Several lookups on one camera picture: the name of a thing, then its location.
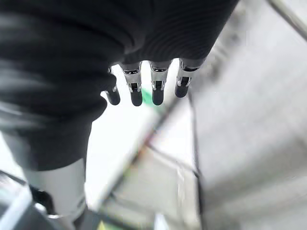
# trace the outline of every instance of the green object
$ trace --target green object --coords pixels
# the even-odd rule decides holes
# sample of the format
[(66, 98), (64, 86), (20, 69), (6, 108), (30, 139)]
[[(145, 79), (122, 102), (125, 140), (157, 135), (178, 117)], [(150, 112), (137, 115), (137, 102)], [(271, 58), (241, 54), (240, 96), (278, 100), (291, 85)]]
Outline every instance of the green object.
[(142, 98), (146, 105), (154, 108), (157, 112), (161, 113), (163, 111), (163, 107), (161, 105), (157, 106), (153, 103), (152, 94), (144, 88), (142, 88)]

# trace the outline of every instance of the black fingertip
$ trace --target black fingertip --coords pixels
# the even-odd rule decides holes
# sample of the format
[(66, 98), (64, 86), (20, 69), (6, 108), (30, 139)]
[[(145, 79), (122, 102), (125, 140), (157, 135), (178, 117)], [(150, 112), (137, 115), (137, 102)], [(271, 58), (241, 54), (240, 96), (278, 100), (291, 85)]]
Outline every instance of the black fingertip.
[(188, 93), (188, 89), (189, 87), (186, 87), (186, 86), (178, 86), (176, 84), (176, 87), (175, 87), (175, 95), (179, 98), (182, 98), (184, 97), (185, 95), (187, 95)]
[(132, 101), (132, 104), (134, 106), (140, 106), (143, 102), (143, 98), (142, 98), (142, 92), (139, 91), (134, 91), (134, 92), (131, 92), (131, 101)]
[(120, 103), (120, 95), (118, 89), (116, 88), (115, 92), (110, 90), (107, 92), (107, 98), (112, 105), (118, 105)]
[(153, 90), (153, 103), (155, 105), (161, 105), (163, 99), (164, 99), (164, 90), (161, 90), (161, 88)]

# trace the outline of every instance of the black cable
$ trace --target black cable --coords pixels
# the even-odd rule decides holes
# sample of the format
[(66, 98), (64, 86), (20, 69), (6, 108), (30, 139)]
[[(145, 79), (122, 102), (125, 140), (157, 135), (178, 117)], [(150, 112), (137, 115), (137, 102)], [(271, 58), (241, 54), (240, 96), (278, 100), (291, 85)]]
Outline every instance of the black cable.
[(196, 196), (198, 198), (198, 204), (199, 204), (198, 208), (199, 208), (201, 229), (206, 230), (206, 229), (208, 229), (208, 227), (207, 227), (207, 223), (205, 221), (205, 217), (203, 216), (204, 215), (203, 207), (204, 207), (205, 203), (204, 203), (204, 200), (202, 199), (203, 188), (202, 188), (202, 185), (201, 185), (202, 176), (201, 176), (200, 160), (199, 160), (199, 144), (198, 144), (198, 139), (197, 139), (197, 122), (196, 122), (196, 117), (195, 117), (196, 116), (196, 109), (195, 109), (195, 104), (194, 104), (194, 101), (193, 101), (193, 95), (192, 95), (191, 91), (188, 92), (188, 99), (189, 99), (190, 106), (191, 106), (191, 109), (192, 109), (194, 159), (195, 159), (195, 167), (196, 167), (197, 174), (198, 174), (198, 177), (196, 177), (197, 178), (197, 194), (196, 194)]

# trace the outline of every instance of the blurred background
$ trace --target blurred background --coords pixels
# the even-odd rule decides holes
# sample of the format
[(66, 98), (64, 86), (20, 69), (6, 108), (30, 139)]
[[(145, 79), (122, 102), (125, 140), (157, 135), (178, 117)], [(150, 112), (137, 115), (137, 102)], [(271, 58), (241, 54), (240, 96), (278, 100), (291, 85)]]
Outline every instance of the blurred background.
[[(306, 229), (307, 31), (269, 2), (239, 2), (185, 98), (174, 95), (176, 59), (161, 106), (149, 63), (140, 107), (112, 67), (121, 103), (93, 123), (92, 210), (135, 229)], [(307, 27), (306, 1), (273, 2)], [(23, 179), (2, 139), (0, 152), (0, 170)]]

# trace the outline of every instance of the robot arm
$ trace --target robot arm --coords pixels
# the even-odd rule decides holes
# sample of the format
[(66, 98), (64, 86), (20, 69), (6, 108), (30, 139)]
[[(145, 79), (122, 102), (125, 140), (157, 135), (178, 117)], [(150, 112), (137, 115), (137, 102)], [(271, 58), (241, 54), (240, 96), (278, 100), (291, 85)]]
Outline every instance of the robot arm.
[(132, 103), (151, 61), (153, 100), (163, 101), (170, 61), (181, 58), (183, 97), (237, 0), (5, 0), (0, 3), (0, 129), (33, 198), (73, 229), (86, 209), (92, 122), (119, 103), (109, 67), (121, 62)]

